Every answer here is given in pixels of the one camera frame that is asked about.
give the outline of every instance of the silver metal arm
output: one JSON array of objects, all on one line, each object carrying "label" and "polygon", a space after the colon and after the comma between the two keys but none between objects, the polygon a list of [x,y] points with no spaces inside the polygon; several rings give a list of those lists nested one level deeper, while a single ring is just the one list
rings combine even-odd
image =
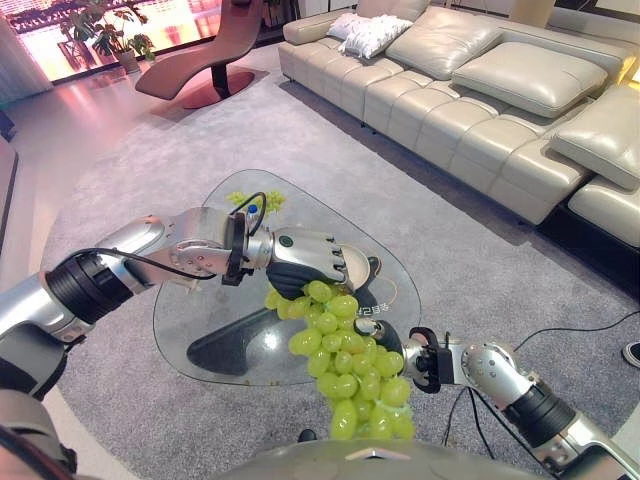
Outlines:
[{"label": "silver metal arm", "polygon": [[[42,397],[62,373],[68,345],[153,285],[194,287],[214,274],[223,284],[238,285],[259,268],[267,268],[267,275],[273,269],[287,286],[287,275],[298,270],[332,282],[348,279],[330,235],[300,228],[271,232],[255,228],[242,212],[208,207],[134,220],[94,249],[76,252],[52,271],[0,294],[0,388]],[[289,293],[301,294],[295,288]]]},{"label": "silver metal arm", "polygon": [[429,329],[417,328],[403,350],[404,373],[418,388],[434,393],[448,383],[487,395],[550,472],[576,480],[640,480],[640,466],[536,373],[522,369],[511,347],[455,339],[442,344]]}]

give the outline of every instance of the gray carpet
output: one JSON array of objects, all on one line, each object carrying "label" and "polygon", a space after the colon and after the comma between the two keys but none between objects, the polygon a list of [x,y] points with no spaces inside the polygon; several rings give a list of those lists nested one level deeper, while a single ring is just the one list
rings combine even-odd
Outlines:
[{"label": "gray carpet", "polygon": [[[418,288],[423,324],[437,332],[517,344],[539,328],[596,327],[637,308],[505,209],[287,83],[275,46],[241,63],[268,75],[214,107],[185,116],[169,106],[141,118],[95,163],[57,219],[45,267],[129,219],[200,205],[228,175],[261,168],[307,190],[394,253]],[[156,293],[101,320],[72,352],[60,382],[82,423],[135,473],[203,478],[292,442],[303,428],[326,437],[328,411],[312,385],[206,384],[174,371],[153,337]],[[599,334],[539,335],[522,349],[522,362],[613,434],[639,398],[638,370],[619,353],[640,338],[639,324],[636,317]],[[440,442],[457,392],[414,391],[419,438]],[[537,469],[486,412],[480,421],[498,458]],[[466,397],[450,441],[483,453]]]}]

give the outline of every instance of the white floor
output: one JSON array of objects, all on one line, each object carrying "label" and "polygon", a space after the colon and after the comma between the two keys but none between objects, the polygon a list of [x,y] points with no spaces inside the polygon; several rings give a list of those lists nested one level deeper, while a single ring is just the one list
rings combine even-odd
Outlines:
[{"label": "white floor", "polygon": [[[39,270],[56,215],[91,163],[140,118],[150,115],[149,109],[165,105],[134,92],[136,78],[114,70],[61,85],[7,109],[16,124],[11,143],[20,160],[0,256],[0,289]],[[57,390],[47,396],[45,404],[62,441],[78,451],[80,473],[105,479],[135,478],[100,447]],[[640,408],[636,408],[616,437],[636,459],[640,459],[639,428]]]}]

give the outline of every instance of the curtain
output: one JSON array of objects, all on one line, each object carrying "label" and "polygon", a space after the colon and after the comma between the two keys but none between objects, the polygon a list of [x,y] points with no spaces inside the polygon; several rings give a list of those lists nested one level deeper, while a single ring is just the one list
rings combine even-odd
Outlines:
[{"label": "curtain", "polygon": [[0,105],[53,88],[0,13]]}]

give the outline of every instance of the glass tabletop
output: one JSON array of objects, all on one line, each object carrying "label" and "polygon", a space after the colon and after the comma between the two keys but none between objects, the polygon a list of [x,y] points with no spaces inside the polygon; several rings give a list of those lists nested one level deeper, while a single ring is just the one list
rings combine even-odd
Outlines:
[{"label": "glass tabletop", "polygon": [[[360,316],[391,323],[401,338],[420,324],[420,299],[413,281],[391,252],[359,227],[292,183],[263,170],[234,173],[218,185],[204,206],[232,210],[232,192],[279,191],[286,200],[264,220],[271,230],[284,226],[329,232],[336,243],[352,245],[378,257],[380,273],[369,284],[372,296],[360,306]],[[291,355],[289,338],[305,328],[304,320],[277,318],[264,308],[268,281],[263,271],[245,276],[238,287],[219,279],[197,288],[165,283],[153,314],[156,343],[164,358],[180,373],[206,381],[241,385],[287,385],[313,379],[306,358]]]}]

